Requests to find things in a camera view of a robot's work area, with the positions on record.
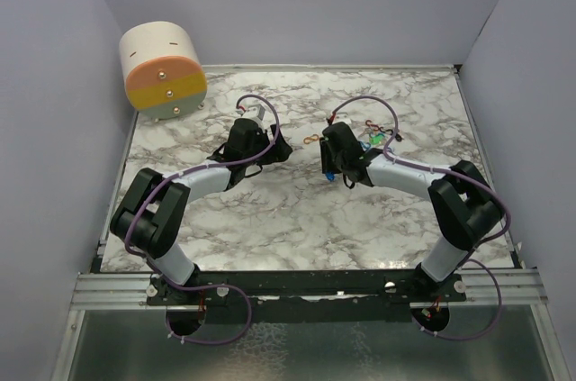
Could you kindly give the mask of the blue solid key tag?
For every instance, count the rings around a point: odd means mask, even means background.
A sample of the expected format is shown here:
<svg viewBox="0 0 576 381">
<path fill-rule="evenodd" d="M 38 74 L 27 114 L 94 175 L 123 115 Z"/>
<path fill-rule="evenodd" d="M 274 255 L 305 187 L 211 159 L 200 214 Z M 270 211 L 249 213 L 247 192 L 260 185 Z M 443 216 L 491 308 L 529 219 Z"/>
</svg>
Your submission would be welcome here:
<svg viewBox="0 0 576 381">
<path fill-rule="evenodd" d="M 325 177 L 328 181 L 333 182 L 336 179 L 336 176 L 332 172 L 326 172 Z"/>
</svg>

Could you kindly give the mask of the orange S carabiner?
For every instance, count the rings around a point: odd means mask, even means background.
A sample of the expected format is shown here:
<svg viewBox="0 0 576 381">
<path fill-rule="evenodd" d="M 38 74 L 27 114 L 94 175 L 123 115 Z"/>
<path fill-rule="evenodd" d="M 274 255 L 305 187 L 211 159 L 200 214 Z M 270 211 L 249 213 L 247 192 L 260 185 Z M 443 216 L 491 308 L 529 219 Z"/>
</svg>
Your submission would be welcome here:
<svg viewBox="0 0 576 381">
<path fill-rule="evenodd" d="M 305 138 L 302 140 L 302 142 L 303 142 L 305 145 L 310 145 L 310 144 L 312 144 L 313 142 L 316 142 L 316 141 L 319 141 L 319 140 L 320 140 L 320 136 L 319 136 L 318 134 L 312 134 L 312 135 L 310 135 L 310 136 L 305 137 Z"/>
</svg>

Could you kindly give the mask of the green framed key tag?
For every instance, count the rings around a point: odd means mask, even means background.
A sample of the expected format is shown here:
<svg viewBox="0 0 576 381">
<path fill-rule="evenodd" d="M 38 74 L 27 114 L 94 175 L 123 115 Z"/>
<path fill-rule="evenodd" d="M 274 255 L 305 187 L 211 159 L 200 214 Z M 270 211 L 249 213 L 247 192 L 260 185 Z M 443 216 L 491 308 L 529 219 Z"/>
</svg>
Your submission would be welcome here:
<svg viewBox="0 0 576 381">
<path fill-rule="evenodd" d="M 384 139 L 382 134 L 375 134 L 369 137 L 369 142 L 372 146 L 379 145 Z"/>
</svg>

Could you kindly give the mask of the red S carabiner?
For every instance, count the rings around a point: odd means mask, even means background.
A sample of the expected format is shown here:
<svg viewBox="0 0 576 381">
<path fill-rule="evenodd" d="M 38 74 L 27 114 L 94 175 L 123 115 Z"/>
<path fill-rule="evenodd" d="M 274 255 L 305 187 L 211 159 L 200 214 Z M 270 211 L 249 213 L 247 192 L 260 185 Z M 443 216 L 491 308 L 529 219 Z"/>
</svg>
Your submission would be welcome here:
<svg viewBox="0 0 576 381">
<path fill-rule="evenodd" d="M 382 129 L 379 124 L 373 122 L 372 120 L 366 120 L 365 125 L 375 132 L 379 132 Z"/>
</svg>

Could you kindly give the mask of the black S carabiner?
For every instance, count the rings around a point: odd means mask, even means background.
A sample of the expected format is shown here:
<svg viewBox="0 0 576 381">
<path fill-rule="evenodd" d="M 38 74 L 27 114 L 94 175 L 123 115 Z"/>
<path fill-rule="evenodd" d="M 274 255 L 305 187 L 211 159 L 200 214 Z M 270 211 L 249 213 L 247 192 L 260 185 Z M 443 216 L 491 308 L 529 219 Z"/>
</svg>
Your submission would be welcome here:
<svg viewBox="0 0 576 381">
<path fill-rule="evenodd" d="M 394 133 L 394 130 L 393 130 L 393 129 L 385 129 L 385 128 L 383 128 L 383 127 L 380 127 L 379 130 L 380 130 L 380 132 L 386 133 L 386 134 L 388 134 L 388 135 L 393 135 L 393 133 Z"/>
</svg>

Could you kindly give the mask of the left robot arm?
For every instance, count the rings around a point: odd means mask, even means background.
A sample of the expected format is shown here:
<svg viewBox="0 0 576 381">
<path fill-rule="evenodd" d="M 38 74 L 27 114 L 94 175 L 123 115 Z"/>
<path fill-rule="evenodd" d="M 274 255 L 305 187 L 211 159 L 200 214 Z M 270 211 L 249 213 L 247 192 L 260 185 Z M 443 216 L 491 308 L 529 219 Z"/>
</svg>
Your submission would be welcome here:
<svg viewBox="0 0 576 381">
<path fill-rule="evenodd" d="M 110 233 L 165 278 L 176 302 L 189 304 L 198 295 L 200 269 L 176 241 L 186 206 L 229 191 L 252 177 L 248 168 L 261 171 L 292 152 L 279 125 L 266 131 L 257 118 L 240 117 L 227 141 L 202 164 L 167 176 L 151 168 L 138 171 L 112 216 Z"/>
</svg>

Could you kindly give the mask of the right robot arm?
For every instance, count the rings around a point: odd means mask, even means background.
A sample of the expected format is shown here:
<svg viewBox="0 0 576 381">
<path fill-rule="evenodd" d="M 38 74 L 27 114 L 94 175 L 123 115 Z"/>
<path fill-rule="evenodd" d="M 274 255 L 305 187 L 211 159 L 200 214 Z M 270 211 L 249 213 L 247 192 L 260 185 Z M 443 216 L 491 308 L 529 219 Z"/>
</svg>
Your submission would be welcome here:
<svg viewBox="0 0 576 381">
<path fill-rule="evenodd" d="M 446 279 L 507 217 L 479 169 L 461 160 L 439 168 L 393 157 L 377 148 L 364 150 L 344 122 L 328 126 L 320 137 L 322 170 L 343 176 L 345 185 L 390 188 L 432 204 L 441 237 L 418 264 L 415 294 L 433 301 L 446 290 Z"/>
</svg>

